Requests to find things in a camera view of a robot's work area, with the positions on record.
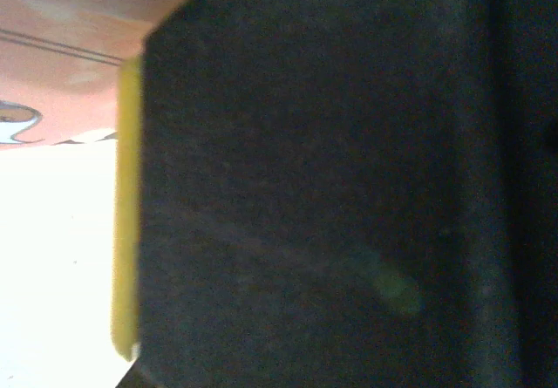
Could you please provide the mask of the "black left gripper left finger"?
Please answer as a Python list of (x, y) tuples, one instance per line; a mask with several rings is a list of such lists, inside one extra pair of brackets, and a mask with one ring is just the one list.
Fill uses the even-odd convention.
[(146, 39), (139, 366), (498, 387), (470, 0), (187, 0)]

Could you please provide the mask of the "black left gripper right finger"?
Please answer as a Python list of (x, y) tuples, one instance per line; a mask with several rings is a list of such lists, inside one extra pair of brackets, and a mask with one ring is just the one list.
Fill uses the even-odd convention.
[(557, 0), (462, 0), (474, 387), (557, 384)]

